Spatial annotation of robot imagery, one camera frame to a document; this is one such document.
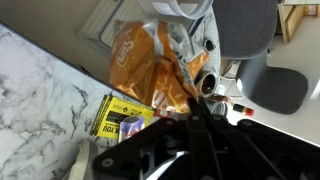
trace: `marble surface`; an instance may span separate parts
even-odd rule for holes
[[[193,39],[215,42],[208,68],[219,70],[220,50],[212,10]],[[89,139],[114,140],[89,130],[105,94],[129,99],[73,69],[0,24],[0,179],[61,179]]]

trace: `chair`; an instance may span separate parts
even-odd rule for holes
[[[266,65],[277,22],[278,0],[214,0],[221,56],[244,60],[236,78],[244,96],[262,108],[281,114],[296,112],[308,81],[297,71]]]

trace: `white marble countertop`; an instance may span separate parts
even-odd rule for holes
[[[213,40],[213,68],[220,46],[212,11],[193,39]],[[115,140],[89,135],[105,94],[128,99],[73,69],[0,25],[0,179],[61,179],[83,139],[104,147]]]

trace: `black office chair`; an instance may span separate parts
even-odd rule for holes
[[[278,0],[214,0],[213,9],[222,58],[245,60],[236,75],[244,96],[270,111],[292,114],[303,103],[308,81],[297,71],[266,65],[277,4]]]

